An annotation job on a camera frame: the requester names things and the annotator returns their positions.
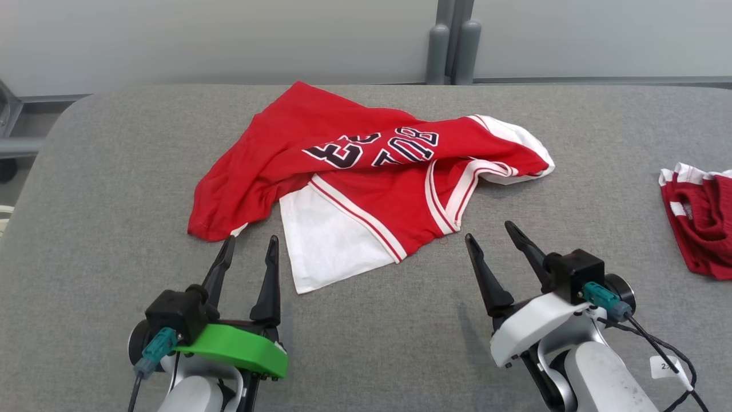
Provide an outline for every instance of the black lettering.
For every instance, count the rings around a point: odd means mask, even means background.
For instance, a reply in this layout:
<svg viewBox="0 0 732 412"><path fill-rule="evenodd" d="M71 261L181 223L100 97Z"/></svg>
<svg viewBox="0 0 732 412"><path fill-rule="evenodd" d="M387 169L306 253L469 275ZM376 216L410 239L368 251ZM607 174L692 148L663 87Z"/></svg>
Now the black lettering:
<svg viewBox="0 0 732 412"><path fill-rule="evenodd" d="M345 147L328 143L325 147L315 146L310 149L303 149L303 152L316 159L326 161L339 169L348 169L359 161L363 154L363 149L352 143L348 143Z"/></svg>
<svg viewBox="0 0 732 412"><path fill-rule="evenodd" d="M403 137L392 137L389 140L389 146L413 162L428 161L435 154L432 150L423 147L419 142L404 139Z"/></svg>
<svg viewBox="0 0 732 412"><path fill-rule="evenodd" d="M361 144L367 144L367 143L373 143L376 141L376 139L381 137L381 133L374 133L370 134L365 137L361 136L341 136L340 139L347 139L349 141L352 141L353 143L361 143Z"/></svg>
<svg viewBox="0 0 732 412"><path fill-rule="evenodd" d="M385 163L388 164L401 164L394 160L392 155L389 154L386 149L381 149L381 151L378 153L378 156L376 156L376 160L371 163L371 166L383 166Z"/></svg>
<svg viewBox="0 0 732 412"><path fill-rule="evenodd" d="M413 128L396 128L394 131L401 136L422 140L432 147L437 146L437 142L440 137L440 135L438 135L437 133L421 132Z"/></svg>

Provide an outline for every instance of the red basketball jersey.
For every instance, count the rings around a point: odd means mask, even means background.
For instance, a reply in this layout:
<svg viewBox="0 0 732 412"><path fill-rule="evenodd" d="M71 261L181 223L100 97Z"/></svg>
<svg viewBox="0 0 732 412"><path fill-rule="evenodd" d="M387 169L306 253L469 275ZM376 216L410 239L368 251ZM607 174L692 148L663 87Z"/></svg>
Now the red basketball jersey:
<svg viewBox="0 0 732 412"><path fill-rule="evenodd" d="M509 184L553 168L528 131L491 117L425 122L297 83L199 183L189 233L222 240L281 199L304 293L460 230L478 176Z"/></svg>

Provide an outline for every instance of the gray wall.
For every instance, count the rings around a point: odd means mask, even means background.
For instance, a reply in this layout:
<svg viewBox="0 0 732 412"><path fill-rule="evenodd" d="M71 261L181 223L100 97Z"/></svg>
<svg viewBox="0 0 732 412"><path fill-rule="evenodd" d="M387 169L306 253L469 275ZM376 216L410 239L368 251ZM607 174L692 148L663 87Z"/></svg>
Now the gray wall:
<svg viewBox="0 0 732 412"><path fill-rule="evenodd" d="M17 96L125 84L424 81L437 0L1 0Z"/></svg>
<svg viewBox="0 0 732 412"><path fill-rule="evenodd" d="M729 0L475 0L475 77L729 76Z"/></svg>

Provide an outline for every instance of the red fabric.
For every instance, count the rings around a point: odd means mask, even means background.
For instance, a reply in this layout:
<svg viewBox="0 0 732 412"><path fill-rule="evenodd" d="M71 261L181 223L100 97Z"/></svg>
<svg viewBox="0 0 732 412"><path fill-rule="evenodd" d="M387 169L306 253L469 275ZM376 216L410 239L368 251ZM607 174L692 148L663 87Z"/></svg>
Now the red fabric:
<svg viewBox="0 0 732 412"><path fill-rule="evenodd" d="M333 150L335 163L319 158L327 150ZM356 159L351 152L361 154ZM452 159L437 164L441 179L454 185L469 162L460 159L466 156L510 164L516 176L548 168L535 152L492 135L467 117L425 122L404 111L367 108L296 83L254 116L238 142L199 182L188 232L222 240L243 224L265 219L280 197L303 188L315 173L380 221L413 224L423 218L425 208L400 207L399 199L415 193L424 199L426 171L434 160ZM456 165L457 171L451 172ZM441 202L447 198L443 187L438 190ZM391 200L385 208L386 198ZM430 227L410 244L425 244L443 234Z"/></svg>
<svg viewBox="0 0 732 412"><path fill-rule="evenodd" d="M679 164L661 194L687 267L732 279L732 174L708 174Z"/></svg>

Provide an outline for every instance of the gray table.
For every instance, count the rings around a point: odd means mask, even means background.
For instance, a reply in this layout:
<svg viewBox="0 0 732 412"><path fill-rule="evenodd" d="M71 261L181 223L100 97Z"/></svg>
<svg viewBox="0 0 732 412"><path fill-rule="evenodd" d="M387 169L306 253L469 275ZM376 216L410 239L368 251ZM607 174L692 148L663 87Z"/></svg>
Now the gray table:
<svg viewBox="0 0 732 412"><path fill-rule="evenodd" d="M637 318L683 350L713 411L729 409L732 283L690 273L666 218L658 172L683 161L732 167L732 93L625 86L327 87L368 106L437 120L489 114L549 149L550 176L482 183L463 232L399 265L299 296L282 255L290 377L264 383L258 411L542 411L522 367L498 369L463 236L518 299L538 292L503 229L515 221L546 251L584 248L635 288ZM193 189L285 87L162 86L75 103L51 131L0 243L0 409L123 411L127 337L164 288L199 282L220 244L186 235ZM220 308L255 303L279 209L240 237ZM679 394L652 380L643 340L607 338L664 408ZM154 411L168 380L143 385ZM691 401L681 411L697 411Z"/></svg>

